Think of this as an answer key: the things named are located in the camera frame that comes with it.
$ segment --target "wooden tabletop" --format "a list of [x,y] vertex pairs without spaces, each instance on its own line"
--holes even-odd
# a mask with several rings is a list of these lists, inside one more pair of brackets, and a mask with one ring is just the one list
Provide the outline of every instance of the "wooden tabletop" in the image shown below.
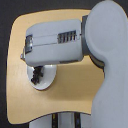
[[104,76],[89,57],[84,57],[82,62],[58,65],[56,77],[45,91],[38,91],[30,85],[26,64],[20,59],[27,28],[40,22],[82,20],[82,16],[88,13],[89,10],[43,11],[15,20],[7,62],[7,115],[10,123],[25,123],[60,111],[91,113],[92,100]]

